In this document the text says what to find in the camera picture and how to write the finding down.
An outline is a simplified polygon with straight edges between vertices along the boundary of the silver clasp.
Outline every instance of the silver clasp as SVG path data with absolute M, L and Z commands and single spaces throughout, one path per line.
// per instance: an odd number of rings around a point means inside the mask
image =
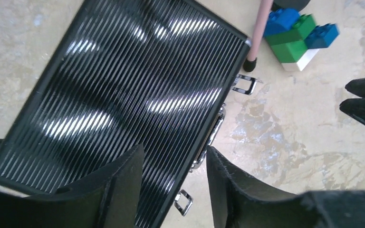
M 239 79 L 243 79 L 243 80 L 246 80 L 246 81 L 250 81 L 251 82 L 251 85 L 249 87 L 248 90 L 245 90 L 245 89 L 240 89 L 240 88 L 237 88 L 235 85 L 237 84 L 237 81 Z M 234 82 L 234 86 L 232 88 L 232 90 L 236 91 L 236 92 L 239 92 L 241 94 L 246 94 L 246 95 L 250 95 L 254 92 L 254 89 L 255 89 L 255 86 L 257 85 L 257 80 L 253 77 L 250 77 L 250 76 L 246 76 L 246 75 L 237 75 L 237 78 L 236 78 L 236 81 Z
M 181 195 L 183 195 L 188 200 L 188 203 L 184 208 L 182 208 L 178 203 Z M 193 202 L 194 202 L 194 199 L 185 190 L 181 189 L 175 196 L 174 206 L 177 208 L 177 210 L 181 213 L 182 216 L 185 216 L 188 213 L 188 211 L 190 210 Z
M 208 140 L 206 141 L 204 148 L 202 148 L 202 150 L 199 152 L 198 156 L 195 158 L 194 162 L 192 163 L 190 172 L 192 172 L 192 170 L 199 168 L 201 166 L 203 160 L 205 160 L 206 146 L 210 146 L 212 144 L 213 140 L 216 137 L 216 134 L 218 133 L 218 131 L 221 127 L 221 124 L 224 121 L 224 117 L 226 116 L 226 109 L 224 108 L 225 105 L 226 104 L 223 104 L 222 107 L 220 108 L 216 121 L 213 124 L 212 131 L 208 137 Z

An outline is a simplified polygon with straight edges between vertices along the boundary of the concrete floor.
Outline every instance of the concrete floor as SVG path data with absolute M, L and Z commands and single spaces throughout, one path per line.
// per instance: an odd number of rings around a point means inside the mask
M 259 0 L 200 0 L 250 34 Z M 4 137 L 66 31 L 81 0 L 0 0 L 0 138 Z M 302 11 L 340 36 L 303 72 L 289 73 L 262 43 L 252 96 L 231 92 L 214 146 L 262 181 L 293 193 L 365 189 L 365 127 L 341 113 L 344 86 L 365 77 L 365 0 L 312 0 Z M 171 208 L 163 227 L 213 226 L 206 167 L 183 185 L 186 217 Z

